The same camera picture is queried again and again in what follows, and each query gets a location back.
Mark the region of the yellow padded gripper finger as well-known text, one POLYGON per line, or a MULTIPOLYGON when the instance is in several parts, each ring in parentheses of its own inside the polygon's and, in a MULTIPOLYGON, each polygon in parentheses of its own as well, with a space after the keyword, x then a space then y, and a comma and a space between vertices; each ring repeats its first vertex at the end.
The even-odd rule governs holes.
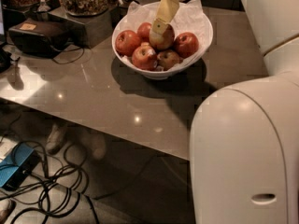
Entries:
POLYGON ((151 25, 151 31, 162 35, 171 20, 174 19, 179 9, 179 0, 161 0, 156 11, 155 19, 151 25))

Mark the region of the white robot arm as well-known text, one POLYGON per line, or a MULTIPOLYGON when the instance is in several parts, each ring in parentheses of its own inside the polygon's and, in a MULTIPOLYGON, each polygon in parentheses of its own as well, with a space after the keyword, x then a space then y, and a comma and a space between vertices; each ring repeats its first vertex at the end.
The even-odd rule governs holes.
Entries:
POLYGON ((267 77, 222 88, 190 133, 196 224, 299 223, 299 0, 241 0, 267 77))

